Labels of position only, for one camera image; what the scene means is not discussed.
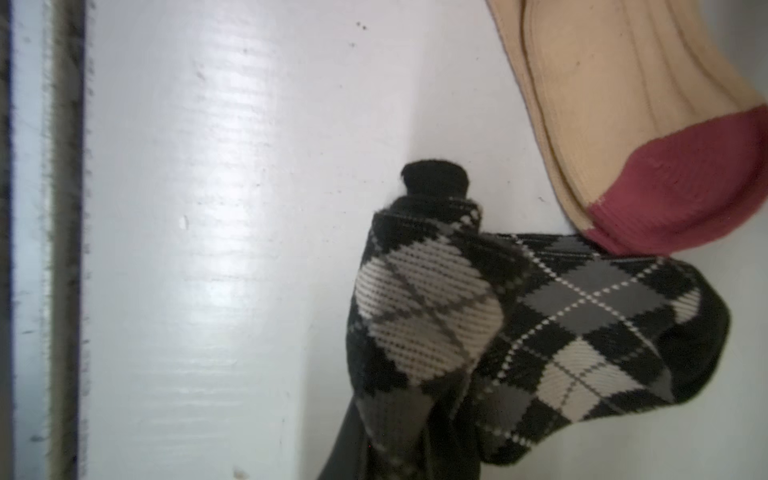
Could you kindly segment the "black argyle sock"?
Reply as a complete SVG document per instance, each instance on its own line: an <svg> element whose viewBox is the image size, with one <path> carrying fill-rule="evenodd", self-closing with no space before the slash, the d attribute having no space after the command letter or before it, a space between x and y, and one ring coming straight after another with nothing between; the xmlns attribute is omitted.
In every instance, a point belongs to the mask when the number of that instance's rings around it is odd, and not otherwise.
<svg viewBox="0 0 768 480"><path fill-rule="evenodd" d="M577 235L482 230L459 165L377 211L346 329L352 397L324 479L476 479L567 426L687 402L730 312L702 274Z"/></svg>

